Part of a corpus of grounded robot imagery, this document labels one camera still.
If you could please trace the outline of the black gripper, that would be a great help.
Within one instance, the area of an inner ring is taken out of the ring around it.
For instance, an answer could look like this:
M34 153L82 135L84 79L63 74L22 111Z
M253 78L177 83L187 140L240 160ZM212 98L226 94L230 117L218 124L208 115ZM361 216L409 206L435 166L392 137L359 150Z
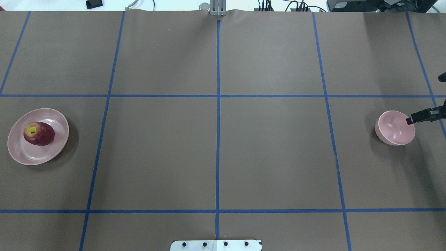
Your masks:
M438 76L438 80L442 83L446 82L446 73L442 73ZM446 118L446 100L442 108L428 108L417 113L412 113L410 117L406 119L407 124L415 124L424 121L437 121Z

